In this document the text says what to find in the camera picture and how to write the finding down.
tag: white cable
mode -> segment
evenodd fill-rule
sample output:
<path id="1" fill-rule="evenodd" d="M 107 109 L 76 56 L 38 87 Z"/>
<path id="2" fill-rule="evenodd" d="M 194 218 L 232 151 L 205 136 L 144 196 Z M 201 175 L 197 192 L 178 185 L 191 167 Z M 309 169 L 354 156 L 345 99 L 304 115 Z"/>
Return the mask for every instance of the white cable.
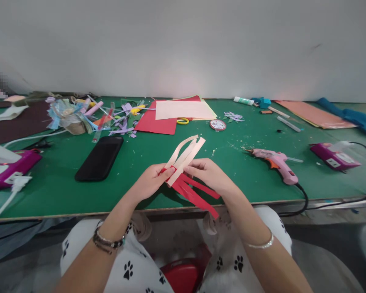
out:
<path id="1" fill-rule="evenodd" d="M 33 137 L 30 137 L 30 138 L 19 138 L 18 140 L 13 140 L 11 142 L 6 143 L 3 147 L 4 148 L 7 148 L 10 144 L 13 144 L 15 142 L 19 142 L 19 141 L 22 141 L 22 140 L 29 140 L 29 139 L 34 139 L 34 138 L 42 138 L 42 137 L 46 137 L 46 136 L 53 136 L 53 135 L 56 135 L 56 134 L 64 133 L 66 131 L 67 130 L 65 129 L 65 130 L 60 131 L 60 132 L 51 133 L 51 134 L 45 134 L 45 135 L 42 135 L 42 136 L 33 136 Z"/>
<path id="2" fill-rule="evenodd" d="M 32 177 L 30 176 L 16 176 L 13 185 L 12 185 L 12 193 L 10 197 L 7 199 L 7 201 L 2 205 L 0 208 L 0 215 L 5 210 L 5 208 L 11 203 L 11 201 L 14 199 L 16 194 L 22 190 L 22 188 L 26 185 L 27 182 L 31 180 Z"/>

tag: person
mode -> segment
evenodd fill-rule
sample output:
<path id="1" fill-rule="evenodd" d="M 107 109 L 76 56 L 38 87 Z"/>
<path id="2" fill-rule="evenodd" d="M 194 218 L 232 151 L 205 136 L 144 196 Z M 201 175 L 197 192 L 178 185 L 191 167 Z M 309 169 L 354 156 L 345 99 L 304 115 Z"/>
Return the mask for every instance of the person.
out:
<path id="1" fill-rule="evenodd" d="M 82 220 L 72 229 L 63 242 L 63 276 L 56 292 L 173 292 L 137 241 L 150 223 L 139 227 L 131 221 L 137 204 L 173 174 L 170 168 L 158 175 L 164 166 L 147 168 L 104 222 Z M 220 194 L 228 210 L 217 220 L 207 217 L 208 228 L 219 237 L 198 292 L 312 292 L 275 211 L 253 208 L 210 159 L 194 159 L 184 171 Z"/>

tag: hand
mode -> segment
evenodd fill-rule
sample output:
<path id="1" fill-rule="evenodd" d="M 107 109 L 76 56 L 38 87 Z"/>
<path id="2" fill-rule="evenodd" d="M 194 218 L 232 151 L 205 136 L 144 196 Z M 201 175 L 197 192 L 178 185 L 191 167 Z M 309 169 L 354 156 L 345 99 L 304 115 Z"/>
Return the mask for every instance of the hand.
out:
<path id="1" fill-rule="evenodd" d="M 136 203 L 150 197 L 175 171 L 174 168 L 169 168 L 158 175 L 165 165 L 163 163 L 148 167 L 126 194 L 129 194 Z"/>
<path id="2" fill-rule="evenodd" d="M 208 158 L 192 160 L 189 166 L 184 168 L 184 171 L 205 182 L 221 196 L 241 192 L 228 175 Z"/>

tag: bracelet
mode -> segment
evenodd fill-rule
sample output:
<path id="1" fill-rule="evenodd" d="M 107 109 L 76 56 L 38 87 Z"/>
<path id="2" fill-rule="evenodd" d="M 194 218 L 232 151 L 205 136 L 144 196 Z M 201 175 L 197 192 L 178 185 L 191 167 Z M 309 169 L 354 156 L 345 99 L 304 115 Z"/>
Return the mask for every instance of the bracelet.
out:
<path id="1" fill-rule="evenodd" d="M 269 248 L 273 243 L 274 243 L 274 234 L 272 233 L 272 231 L 270 230 L 271 233 L 271 238 L 270 241 L 268 241 L 266 244 L 263 245 L 252 245 L 252 244 L 247 244 L 250 248 L 255 248 L 255 249 L 266 249 Z"/>
<path id="2" fill-rule="evenodd" d="M 100 227 L 97 227 L 95 229 L 94 236 L 92 237 L 92 240 L 93 240 L 93 242 L 94 242 L 94 244 L 97 248 L 103 250 L 104 252 L 107 252 L 108 254 L 111 254 L 112 251 L 108 250 L 107 248 L 117 250 L 119 247 L 121 247 L 122 245 L 125 244 L 125 235 L 122 236 L 121 240 L 110 241 L 110 240 L 107 240 L 107 239 L 103 238 L 99 234 L 99 228 Z"/>

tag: white paper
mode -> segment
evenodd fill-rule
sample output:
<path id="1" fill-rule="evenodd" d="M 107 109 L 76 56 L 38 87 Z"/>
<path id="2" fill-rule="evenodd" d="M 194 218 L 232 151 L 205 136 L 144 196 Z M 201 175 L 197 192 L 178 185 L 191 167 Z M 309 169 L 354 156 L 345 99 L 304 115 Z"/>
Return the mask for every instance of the white paper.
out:
<path id="1" fill-rule="evenodd" d="M 11 106 L 7 110 L 5 110 L 4 113 L 0 114 L 0 121 L 12 120 L 18 117 L 23 112 L 23 110 L 27 108 L 28 106 L 22 106 L 22 107 Z"/>

